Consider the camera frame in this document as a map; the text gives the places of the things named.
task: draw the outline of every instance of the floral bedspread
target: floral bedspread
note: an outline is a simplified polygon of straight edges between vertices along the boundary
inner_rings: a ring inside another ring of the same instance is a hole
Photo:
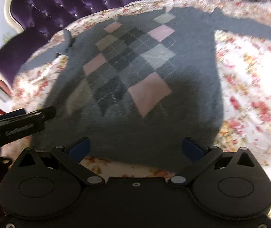
[[[166,7],[192,6],[205,12],[216,7],[228,16],[250,18],[271,26],[271,3],[247,3],[231,0],[147,0],[123,8],[102,11],[70,24],[66,29],[73,36],[96,23],[119,15],[130,15]],[[56,33],[38,55],[64,40],[62,31]],[[224,151],[248,147],[271,179],[271,41],[230,32],[215,31],[217,67],[223,90],[224,122],[215,145]],[[68,57],[61,55],[53,62],[18,75],[13,85],[13,109],[29,112],[42,107]],[[5,145],[2,155],[17,158],[29,145],[30,137]],[[111,160],[86,157],[81,164],[91,171],[109,176],[166,177],[174,175],[148,166],[126,165]]]

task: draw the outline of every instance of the circular plate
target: circular plate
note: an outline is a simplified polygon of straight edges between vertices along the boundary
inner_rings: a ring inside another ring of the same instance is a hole
[[[200,175],[193,184],[194,197],[221,217],[243,219],[267,212],[271,206],[271,182],[246,174],[246,169],[224,168]]]
[[[0,184],[0,204],[22,218],[47,218],[70,207],[81,191],[78,180],[64,171],[21,167]]]

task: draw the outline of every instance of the pink diamond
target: pink diamond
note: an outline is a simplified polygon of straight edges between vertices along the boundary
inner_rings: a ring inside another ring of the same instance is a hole
[[[171,89],[156,72],[128,89],[142,117],[145,117]]]
[[[172,6],[166,7],[166,8],[165,8],[166,13],[168,13],[172,8],[173,8]]]
[[[106,28],[104,28],[104,30],[108,33],[112,33],[113,31],[115,31],[116,29],[118,29],[122,24],[118,23],[118,22],[113,22],[111,23],[109,26],[107,26]]]
[[[156,29],[151,30],[148,34],[152,36],[155,40],[161,42],[163,39],[167,38],[174,31],[175,30],[166,25],[161,25]]]
[[[86,75],[91,74],[95,70],[97,70],[100,66],[102,66],[106,62],[105,57],[102,53],[98,54],[94,57],[90,62],[87,62],[84,66],[84,72]]]

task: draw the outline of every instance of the sweater sleeve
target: sweater sleeve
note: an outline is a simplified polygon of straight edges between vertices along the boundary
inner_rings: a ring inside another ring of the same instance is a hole
[[[209,20],[217,30],[271,40],[271,27],[255,22],[252,19],[228,17],[223,15],[220,9],[215,9],[210,14]]]

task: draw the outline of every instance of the purple tufted headboard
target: purple tufted headboard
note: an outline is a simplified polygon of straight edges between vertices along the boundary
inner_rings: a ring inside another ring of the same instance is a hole
[[[79,18],[133,1],[137,0],[12,0],[12,17],[24,32],[0,50],[0,73],[11,84],[20,65],[56,32]]]

